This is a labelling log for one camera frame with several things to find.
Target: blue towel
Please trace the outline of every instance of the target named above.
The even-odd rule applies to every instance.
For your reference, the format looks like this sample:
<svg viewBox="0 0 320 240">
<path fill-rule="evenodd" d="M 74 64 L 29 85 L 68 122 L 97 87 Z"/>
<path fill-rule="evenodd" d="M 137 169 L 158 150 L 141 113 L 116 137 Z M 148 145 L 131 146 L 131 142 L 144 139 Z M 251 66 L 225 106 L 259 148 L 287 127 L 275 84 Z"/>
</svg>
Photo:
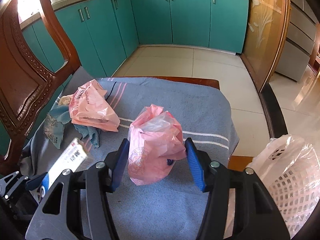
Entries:
<svg viewBox="0 0 320 240">
<path fill-rule="evenodd" d="M 78 86 L 90 80 L 84 80 L 80 71 L 75 73 L 63 95 L 74 93 Z M 123 138 L 127 138 L 132 120 L 143 107 L 153 103 L 163 106 L 180 122 L 184 139 L 191 137 L 196 147 L 206 151 L 212 160 L 228 165 L 239 138 L 231 120 L 230 104 L 219 90 L 153 78 L 102 78 L 97 81 L 108 91 L 107 95 L 114 86 L 107 101 L 121 122 L 118 133 L 100 133 L 100 147 L 90 150 L 95 161 L 104 160 L 109 152 L 117 150 Z M 67 124 L 61 149 L 57 150 L 44 139 L 41 129 L 42 125 L 23 151 L 26 157 L 21 161 L 21 172 L 24 175 L 47 171 L 67 143 L 80 135 Z M 90 238 L 85 192 L 81 194 L 84 235 Z M 126 168 L 120 187 L 107 197 L 120 239 L 194 240 L 208 194 L 195 186 L 187 160 L 183 159 L 175 163 L 166 178 L 152 185 L 136 186 Z"/>
<path fill-rule="evenodd" d="M 69 106 L 53 106 L 49 112 L 49 115 L 62 124 L 66 124 L 71 121 Z M 76 130 L 82 134 L 83 138 L 89 135 L 90 142 L 93 144 L 93 146 L 95 148 L 99 147 L 100 129 L 80 124 L 74 124 L 74 126 Z"/>
</svg>

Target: chair backrest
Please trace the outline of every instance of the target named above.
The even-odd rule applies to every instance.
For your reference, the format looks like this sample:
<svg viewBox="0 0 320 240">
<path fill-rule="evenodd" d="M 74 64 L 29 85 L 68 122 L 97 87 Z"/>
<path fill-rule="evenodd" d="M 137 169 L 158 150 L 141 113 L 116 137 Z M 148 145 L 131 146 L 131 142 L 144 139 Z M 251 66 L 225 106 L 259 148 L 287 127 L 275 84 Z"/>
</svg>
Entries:
<svg viewBox="0 0 320 240">
<path fill-rule="evenodd" d="M 0 174 L 18 169 L 25 139 L 55 90 L 81 65 L 76 48 L 60 25 L 50 0 L 40 0 L 41 18 L 65 60 L 53 73 L 32 53 L 20 29 L 18 0 L 0 2 L 0 120 L 10 136 L 0 155 Z"/>
</svg>

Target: white floor tile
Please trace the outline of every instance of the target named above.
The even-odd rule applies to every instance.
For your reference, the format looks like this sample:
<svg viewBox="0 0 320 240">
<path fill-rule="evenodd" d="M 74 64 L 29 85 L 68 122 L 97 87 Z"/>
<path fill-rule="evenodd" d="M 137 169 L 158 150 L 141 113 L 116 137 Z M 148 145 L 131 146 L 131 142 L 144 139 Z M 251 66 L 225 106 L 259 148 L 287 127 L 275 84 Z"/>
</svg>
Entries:
<svg viewBox="0 0 320 240">
<path fill-rule="evenodd" d="M 320 116 L 310 116 L 296 111 L 281 109 L 289 134 L 298 135 L 314 145 L 320 154 Z"/>
<path fill-rule="evenodd" d="M 120 68 L 112 75 L 113 77 L 123 77 L 125 76 L 125 73 L 128 71 L 128 69 L 131 67 L 133 62 L 137 60 L 137 57 L 129 57 L 125 60 L 125 62 L 122 63 Z"/>
<path fill-rule="evenodd" d="M 320 83 L 306 70 L 300 82 L 274 73 L 269 82 L 281 108 L 313 115 L 319 113 Z"/>
<path fill-rule="evenodd" d="M 246 69 L 195 59 L 192 77 L 218 80 L 231 108 L 263 114 L 259 96 Z"/>
<path fill-rule="evenodd" d="M 140 57 L 193 58 L 193 49 L 179 47 L 145 47 Z"/>
<path fill-rule="evenodd" d="M 223 53 L 219 51 L 211 51 L 206 49 L 195 49 L 194 59 L 218 62 L 227 65 L 245 68 L 241 58 L 236 55 Z"/>
<path fill-rule="evenodd" d="M 192 59 L 138 57 L 125 75 L 192 77 Z"/>
<path fill-rule="evenodd" d="M 240 138 L 233 155 L 257 156 L 270 142 L 264 114 L 232 109 L 231 117 Z"/>
<path fill-rule="evenodd" d="M 130 57 L 139 57 L 140 54 L 146 49 L 146 47 L 138 47 L 136 50 L 130 55 Z"/>
</svg>

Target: cabinet door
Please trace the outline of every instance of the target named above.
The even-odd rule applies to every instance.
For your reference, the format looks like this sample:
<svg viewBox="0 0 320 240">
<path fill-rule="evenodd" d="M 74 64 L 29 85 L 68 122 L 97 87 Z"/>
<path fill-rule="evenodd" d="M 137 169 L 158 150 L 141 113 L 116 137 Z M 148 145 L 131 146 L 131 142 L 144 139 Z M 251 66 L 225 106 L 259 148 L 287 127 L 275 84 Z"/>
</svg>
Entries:
<svg viewBox="0 0 320 240">
<path fill-rule="evenodd" d="M 249 0 L 211 0 L 209 47 L 242 52 Z"/>
<path fill-rule="evenodd" d="M 210 0 L 170 0 L 173 44 L 209 46 Z"/>
<path fill-rule="evenodd" d="M 172 44 L 169 0 L 131 0 L 140 44 Z"/>
<path fill-rule="evenodd" d="M 126 59 L 111 0 L 89 0 L 81 3 L 81 8 L 99 59 L 110 77 Z"/>
<path fill-rule="evenodd" d="M 56 16 L 76 47 L 84 69 L 94 78 L 106 77 L 106 73 L 90 37 L 88 27 L 80 16 L 81 12 L 83 18 L 86 19 L 84 10 L 80 10 L 80 4 L 75 4 L 57 11 Z"/>
<path fill-rule="evenodd" d="M 27 29 L 25 29 L 23 32 L 23 37 L 26 40 L 29 48 L 33 52 L 33 54 L 36 56 L 37 59 L 40 60 L 40 62 L 49 70 L 52 71 L 52 67 L 49 64 L 46 56 L 44 55 L 44 52 L 42 51 L 42 48 L 38 42 L 38 39 L 36 37 L 35 31 L 33 30 L 33 26 L 31 25 Z"/>
<path fill-rule="evenodd" d="M 112 0 L 126 56 L 139 46 L 131 0 Z"/>
<path fill-rule="evenodd" d="M 43 21 L 40 19 L 33 25 L 39 44 L 48 59 L 54 72 L 57 72 L 64 64 L 64 59 L 57 45 L 54 43 L 47 29 L 44 27 Z"/>
</svg>

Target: blue gripper pad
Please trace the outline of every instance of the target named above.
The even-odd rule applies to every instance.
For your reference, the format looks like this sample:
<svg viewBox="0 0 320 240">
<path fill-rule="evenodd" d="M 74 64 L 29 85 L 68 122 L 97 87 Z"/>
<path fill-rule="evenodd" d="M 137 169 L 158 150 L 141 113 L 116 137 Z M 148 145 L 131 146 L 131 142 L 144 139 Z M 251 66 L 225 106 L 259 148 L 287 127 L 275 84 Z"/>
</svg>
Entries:
<svg viewBox="0 0 320 240">
<path fill-rule="evenodd" d="M 127 139 L 124 139 L 116 153 L 115 166 L 112 169 L 112 181 L 110 185 L 112 191 L 115 191 L 116 188 L 120 186 L 123 172 L 128 161 L 129 146 L 130 142 Z"/>
<path fill-rule="evenodd" d="M 187 160 L 189 164 L 189 169 L 191 171 L 193 180 L 196 186 L 202 191 L 205 191 L 205 182 L 204 182 L 204 169 L 199 160 L 201 156 L 198 153 L 193 141 L 191 138 L 187 138 L 184 146 L 187 150 Z"/>
</svg>

